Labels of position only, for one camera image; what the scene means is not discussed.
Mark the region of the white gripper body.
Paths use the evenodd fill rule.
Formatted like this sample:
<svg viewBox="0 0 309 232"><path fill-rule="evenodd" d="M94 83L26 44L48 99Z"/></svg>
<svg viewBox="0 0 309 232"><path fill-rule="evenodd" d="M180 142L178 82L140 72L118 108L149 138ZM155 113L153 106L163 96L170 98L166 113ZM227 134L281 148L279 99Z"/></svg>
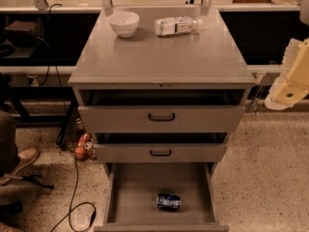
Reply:
<svg viewBox="0 0 309 232"><path fill-rule="evenodd" d="M309 39L290 39L285 49L279 76L265 99L272 110L293 107L309 94Z"/></svg>

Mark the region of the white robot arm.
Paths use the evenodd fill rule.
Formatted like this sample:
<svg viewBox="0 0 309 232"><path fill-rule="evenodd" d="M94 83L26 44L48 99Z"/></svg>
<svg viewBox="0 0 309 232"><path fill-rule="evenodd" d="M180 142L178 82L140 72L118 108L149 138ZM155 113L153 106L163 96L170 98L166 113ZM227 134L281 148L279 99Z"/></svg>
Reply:
<svg viewBox="0 0 309 232"><path fill-rule="evenodd" d="M272 0L275 4L298 4L299 19L309 24L309 0ZM280 75L275 79L265 99L272 110L293 107L309 94L309 39L290 39L285 49Z"/></svg>

